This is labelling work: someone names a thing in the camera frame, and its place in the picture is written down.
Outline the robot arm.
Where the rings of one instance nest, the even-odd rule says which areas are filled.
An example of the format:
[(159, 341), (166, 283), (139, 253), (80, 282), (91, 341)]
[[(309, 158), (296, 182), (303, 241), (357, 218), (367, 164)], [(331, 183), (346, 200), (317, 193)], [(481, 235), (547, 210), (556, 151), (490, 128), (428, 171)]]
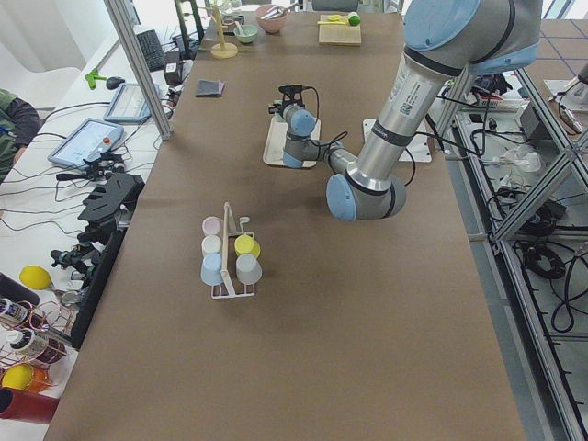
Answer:
[(442, 86), (464, 68), (497, 74), (525, 67), (538, 53), (539, 1), (414, 1), (404, 17), (404, 48), (393, 88), (359, 155), (337, 141), (314, 141), (313, 115), (282, 85), (277, 114), (287, 123), (282, 160), (289, 168), (323, 161), (333, 170), (327, 205), (341, 221), (385, 219), (406, 201), (392, 173)]

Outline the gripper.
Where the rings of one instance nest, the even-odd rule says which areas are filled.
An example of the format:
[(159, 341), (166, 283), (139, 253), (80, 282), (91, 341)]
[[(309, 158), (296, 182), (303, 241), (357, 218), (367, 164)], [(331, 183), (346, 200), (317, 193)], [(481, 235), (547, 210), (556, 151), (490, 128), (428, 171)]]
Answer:
[(304, 85), (280, 85), (277, 90), (282, 94), (282, 98), (280, 100), (276, 100), (268, 107), (268, 113), (270, 115), (283, 115), (288, 106), (298, 106), (305, 108), (302, 98), (302, 92), (305, 90)]

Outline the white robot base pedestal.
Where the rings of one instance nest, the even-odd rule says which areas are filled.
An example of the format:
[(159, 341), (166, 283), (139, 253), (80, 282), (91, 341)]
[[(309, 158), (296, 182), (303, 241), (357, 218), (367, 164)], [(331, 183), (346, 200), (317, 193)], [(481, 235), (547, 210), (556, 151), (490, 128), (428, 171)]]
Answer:
[[(375, 121), (375, 119), (364, 119), (362, 121), (364, 141), (367, 140)], [(401, 154), (400, 161), (409, 163), (411, 160), (414, 160), (417, 163), (430, 163), (432, 161), (433, 147), (434, 141), (430, 137), (416, 134)]]

